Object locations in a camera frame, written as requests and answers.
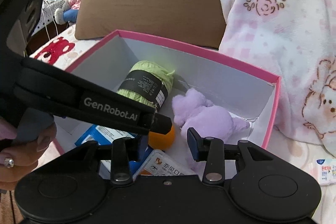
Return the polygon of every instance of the black robotic gripper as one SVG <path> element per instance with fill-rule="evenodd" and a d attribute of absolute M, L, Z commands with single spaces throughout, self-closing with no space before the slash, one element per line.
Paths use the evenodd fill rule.
<path fill-rule="evenodd" d="M 320 199 L 316 180 L 257 145 L 227 145 L 188 130 L 196 161 L 206 161 L 203 180 L 194 176 L 138 176 L 128 162 L 142 157 L 148 136 L 112 145 L 90 141 L 62 155 L 17 185 L 15 198 L 37 224 L 314 223 Z M 112 160 L 110 180 L 98 175 L 101 160 Z M 225 179 L 224 160 L 237 174 Z"/>

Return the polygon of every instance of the green yarn ball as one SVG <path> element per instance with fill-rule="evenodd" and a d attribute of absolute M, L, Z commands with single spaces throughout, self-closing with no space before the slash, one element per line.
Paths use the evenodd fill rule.
<path fill-rule="evenodd" d="M 137 62 L 129 72 L 134 70 L 144 70 L 146 72 L 149 72 L 150 74 L 154 75 L 156 78 L 162 81 L 168 91 L 168 94 L 171 92 L 173 88 L 173 75 L 175 71 L 169 72 L 158 64 L 146 60 Z M 152 102 L 148 101 L 147 99 L 133 91 L 120 89 L 117 91 L 117 93 L 129 99 L 155 108 L 155 105 Z"/>

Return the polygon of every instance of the purple plush toy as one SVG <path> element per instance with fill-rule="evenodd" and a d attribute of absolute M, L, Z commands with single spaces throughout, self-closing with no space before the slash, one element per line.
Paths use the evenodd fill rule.
<path fill-rule="evenodd" d="M 230 113 L 221 106 L 215 106 L 210 100 L 195 89 L 187 91 L 186 95 L 177 95 L 172 100 L 174 123 L 181 128 L 181 135 L 186 140 L 187 130 L 195 128 L 202 137 L 215 137 L 227 142 L 233 133 L 250 127 L 241 118 L 232 118 Z M 187 159 L 189 168 L 196 169 L 196 162 Z"/>

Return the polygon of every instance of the ring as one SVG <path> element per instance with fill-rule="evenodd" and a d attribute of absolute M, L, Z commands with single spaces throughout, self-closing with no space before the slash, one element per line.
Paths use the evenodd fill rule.
<path fill-rule="evenodd" d="M 12 158 L 5 158 L 4 166 L 7 168 L 14 167 L 14 160 Z"/>

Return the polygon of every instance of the blue pants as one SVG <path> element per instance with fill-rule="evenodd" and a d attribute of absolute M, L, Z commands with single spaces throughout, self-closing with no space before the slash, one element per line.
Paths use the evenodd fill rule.
<path fill-rule="evenodd" d="M 70 9 L 64 12 L 63 19 L 65 22 L 73 22 L 76 23 L 77 21 L 78 10 Z"/>

